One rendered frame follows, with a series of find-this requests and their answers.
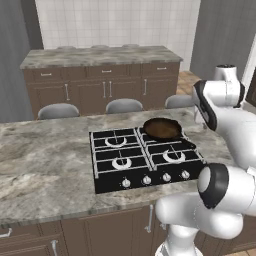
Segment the grey stool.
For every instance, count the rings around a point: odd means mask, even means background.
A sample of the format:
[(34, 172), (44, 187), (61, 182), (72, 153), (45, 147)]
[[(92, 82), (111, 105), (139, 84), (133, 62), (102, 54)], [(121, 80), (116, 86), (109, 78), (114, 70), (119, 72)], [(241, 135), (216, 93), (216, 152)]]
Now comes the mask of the grey stool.
[(166, 99), (166, 109), (193, 107), (194, 102), (190, 95), (172, 95)]
[(109, 102), (106, 106), (107, 114), (140, 112), (143, 105), (136, 99), (122, 98)]
[(39, 120), (79, 117), (80, 113), (76, 106), (67, 103), (50, 104), (38, 112)]

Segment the brown frying pan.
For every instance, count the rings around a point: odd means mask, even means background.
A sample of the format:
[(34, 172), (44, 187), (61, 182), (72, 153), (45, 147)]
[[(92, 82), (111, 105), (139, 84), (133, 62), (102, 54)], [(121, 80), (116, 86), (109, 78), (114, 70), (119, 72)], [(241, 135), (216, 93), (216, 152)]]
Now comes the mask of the brown frying pan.
[(143, 131), (150, 139), (160, 143), (181, 141), (186, 147), (195, 148), (192, 142), (183, 137), (182, 127), (173, 119), (151, 118), (143, 124)]

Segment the brown drawer front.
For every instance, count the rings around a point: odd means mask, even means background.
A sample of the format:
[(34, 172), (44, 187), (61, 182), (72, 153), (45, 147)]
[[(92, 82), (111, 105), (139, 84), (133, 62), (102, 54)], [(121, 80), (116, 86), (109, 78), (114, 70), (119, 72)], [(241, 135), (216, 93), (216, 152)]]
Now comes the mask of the brown drawer front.
[(0, 246), (61, 233), (59, 221), (0, 228)]

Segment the brown island cupboard run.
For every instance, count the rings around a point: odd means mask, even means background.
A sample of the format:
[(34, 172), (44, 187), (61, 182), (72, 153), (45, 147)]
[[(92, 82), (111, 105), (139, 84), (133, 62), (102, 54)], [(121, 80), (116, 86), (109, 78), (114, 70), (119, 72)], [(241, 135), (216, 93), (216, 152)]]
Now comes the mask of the brown island cupboard run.
[(124, 45), (32, 50), (23, 71), (32, 112), (69, 103), (86, 115), (103, 114), (113, 100), (132, 98), (162, 109), (177, 90), (182, 58), (164, 46)]

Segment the black gas hob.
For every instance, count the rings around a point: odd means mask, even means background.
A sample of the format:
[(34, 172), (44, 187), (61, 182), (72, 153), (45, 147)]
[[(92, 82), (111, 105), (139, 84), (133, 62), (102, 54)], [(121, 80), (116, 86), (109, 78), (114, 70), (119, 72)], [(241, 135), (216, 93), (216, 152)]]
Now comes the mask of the black gas hob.
[[(141, 127), (94, 131), (89, 134), (95, 192), (97, 194), (195, 180), (206, 165), (196, 148), (181, 141), (160, 143)], [(184, 179), (186, 170), (190, 177)], [(163, 180), (168, 173), (171, 180)], [(151, 183), (146, 185), (143, 178)], [(125, 188), (122, 181), (131, 184)]]

